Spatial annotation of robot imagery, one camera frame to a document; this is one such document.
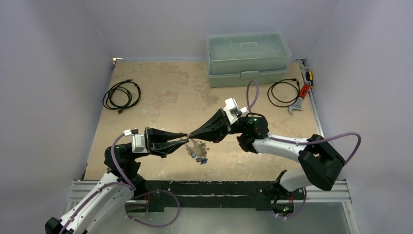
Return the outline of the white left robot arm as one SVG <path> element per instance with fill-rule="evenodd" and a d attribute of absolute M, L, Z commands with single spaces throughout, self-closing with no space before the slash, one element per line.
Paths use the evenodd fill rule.
<path fill-rule="evenodd" d="M 139 157 L 165 158 L 187 144 L 186 134 L 155 128 L 128 129 L 121 133 L 105 151 L 107 172 L 81 201 L 60 218 L 51 217 L 45 224 L 47 234 L 90 234 L 113 212 L 125 207 L 127 201 L 143 198 L 148 201 L 155 194 L 168 194 L 179 205 L 170 191 L 148 189 L 146 180 L 138 174 Z"/>

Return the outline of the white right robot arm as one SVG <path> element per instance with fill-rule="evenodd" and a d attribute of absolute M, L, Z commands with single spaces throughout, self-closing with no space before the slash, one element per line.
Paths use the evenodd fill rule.
<path fill-rule="evenodd" d="M 258 113 L 219 109 L 206 123 L 190 134 L 172 133 L 154 128 L 146 129 L 153 153 L 165 156 L 176 151 L 190 139 L 219 143 L 227 135 L 237 135 L 240 148 L 249 153 L 281 156 L 300 164 L 295 171 L 279 174 L 274 194 L 286 198 L 292 191 L 314 185 L 332 189 L 345 159 L 320 135 L 310 138 L 288 138 L 270 134 L 266 118 Z"/>

